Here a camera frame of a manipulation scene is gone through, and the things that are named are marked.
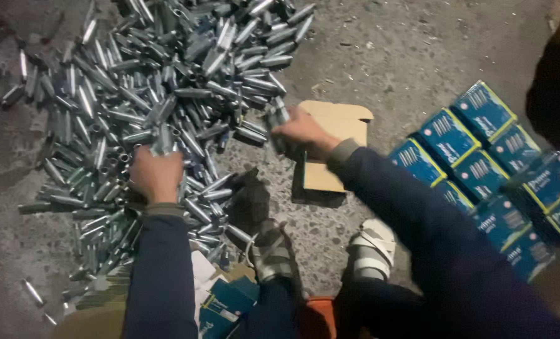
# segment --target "person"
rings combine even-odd
[[[389,225],[411,251],[412,279],[423,292],[389,284],[392,235],[382,223],[360,230],[334,301],[338,338],[441,334],[475,338],[560,338],[560,319],[521,281],[473,221],[435,190],[352,139],[326,133],[307,112],[272,132],[327,161],[329,170]],[[130,175],[149,205],[139,240],[123,326],[124,338],[196,338],[193,277],[187,227],[176,204],[182,155],[154,158],[136,151]],[[269,223],[255,243],[261,292],[237,334],[294,338],[297,297],[287,265],[286,240]]]

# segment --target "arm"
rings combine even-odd
[[[188,228],[177,206],[180,153],[154,158],[140,147],[130,174],[148,198],[123,325],[124,338],[197,338]]]
[[[314,144],[345,188],[393,228],[412,252],[414,281],[455,335],[560,337],[560,320],[469,217],[389,159],[352,140],[341,143],[306,112],[291,113],[275,132]]]

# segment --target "hand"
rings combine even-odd
[[[302,107],[289,107],[290,120],[271,130],[273,134],[286,137],[294,143],[304,144],[316,158],[327,160],[330,152],[341,143],[337,137],[324,131],[315,119]]]
[[[148,203],[177,203],[177,187],[183,177],[183,155],[172,152],[166,157],[154,157],[149,146],[135,150],[129,176]]]

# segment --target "sleeve cuff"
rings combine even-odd
[[[328,169],[330,172],[336,174],[339,171],[343,164],[349,160],[351,154],[355,152],[359,148],[359,144],[355,142],[353,138],[343,140],[341,143],[336,146],[332,152],[330,152],[330,156],[328,158]]]
[[[183,217],[183,209],[175,203],[158,203],[146,206],[146,215],[174,215]]]

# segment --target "dark pants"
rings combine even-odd
[[[374,278],[343,278],[334,300],[338,338],[358,338],[362,327],[378,338],[417,336],[428,332],[422,297],[409,289]],[[261,285],[259,302],[241,322],[234,338],[329,338],[321,317],[297,301],[287,278]]]

